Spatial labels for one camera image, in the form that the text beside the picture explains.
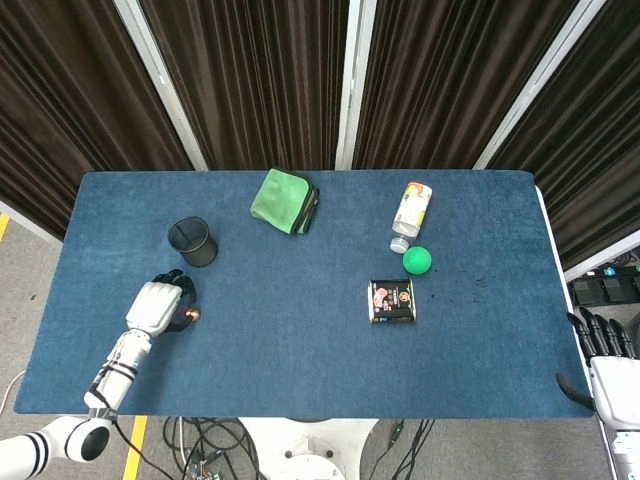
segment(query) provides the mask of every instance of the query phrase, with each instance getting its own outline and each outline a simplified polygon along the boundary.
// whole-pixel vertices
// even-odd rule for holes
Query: plastic bottle
[[[426,185],[409,182],[393,220],[391,250],[404,253],[416,239],[432,194],[433,190]]]

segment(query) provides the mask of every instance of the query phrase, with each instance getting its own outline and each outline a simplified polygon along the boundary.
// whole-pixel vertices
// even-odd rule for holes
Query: brown curtain
[[[192,169],[111,0],[0,22],[0,199],[62,238],[85,172]]]
[[[640,229],[640,8],[603,10],[492,168],[534,172],[564,268]]]
[[[348,0],[142,5],[210,168],[333,168]]]
[[[577,1],[378,0],[354,168],[470,168]]]

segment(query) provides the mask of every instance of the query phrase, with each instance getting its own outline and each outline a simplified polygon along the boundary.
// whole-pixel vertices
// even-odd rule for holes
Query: green cloth
[[[308,178],[272,168],[251,205],[251,215],[284,233],[306,233],[319,190]]]

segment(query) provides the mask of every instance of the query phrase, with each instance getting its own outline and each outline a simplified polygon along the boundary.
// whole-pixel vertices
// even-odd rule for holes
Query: robotic arm
[[[180,270],[144,284],[126,316],[124,332],[84,396],[88,418],[60,417],[42,430],[0,442],[0,479],[22,480],[45,471],[53,458],[86,463],[109,441],[109,428],[138,368],[151,350],[151,339],[180,331],[198,320],[193,282]]]
[[[580,307],[585,323],[568,313],[589,367],[593,397],[584,395],[563,374],[558,385],[572,401],[598,414],[615,430],[611,452],[618,477],[640,480],[640,359],[624,327]]]

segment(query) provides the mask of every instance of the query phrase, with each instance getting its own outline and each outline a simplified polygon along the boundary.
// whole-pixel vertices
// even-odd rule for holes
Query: small ball
[[[422,275],[431,268],[431,254],[424,247],[411,247],[402,256],[402,264],[411,275]]]

